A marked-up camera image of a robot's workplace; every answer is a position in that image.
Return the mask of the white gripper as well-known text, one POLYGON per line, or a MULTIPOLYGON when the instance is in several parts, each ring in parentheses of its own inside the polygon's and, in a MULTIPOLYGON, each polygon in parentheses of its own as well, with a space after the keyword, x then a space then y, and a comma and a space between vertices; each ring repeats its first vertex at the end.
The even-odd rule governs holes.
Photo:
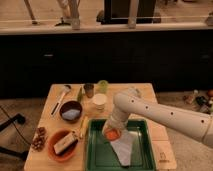
POLYGON ((121 121, 121 120, 118 120, 118 119, 114 118, 113 116, 110 116, 106 120, 106 122, 104 123, 103 129, 102 129, 102 134, 105 137, 105 132, 106 131, 108 131, 108 130, 118 130, 120 132, 120 137, 121 137, 122 131, 126 129, 126 126, 127 126, 127 121, 121 121))

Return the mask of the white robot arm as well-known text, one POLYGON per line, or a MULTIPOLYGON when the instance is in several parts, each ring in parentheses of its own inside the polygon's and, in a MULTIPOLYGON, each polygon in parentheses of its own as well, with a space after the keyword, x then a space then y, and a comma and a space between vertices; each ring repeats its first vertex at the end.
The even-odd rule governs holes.
POLYGON ((213 148, 213 116, 153 103, 141 98, 136 89, 125 89, 113 97, 114 108, 103 132, 124 130, 131 114, 141 115, 213 148))

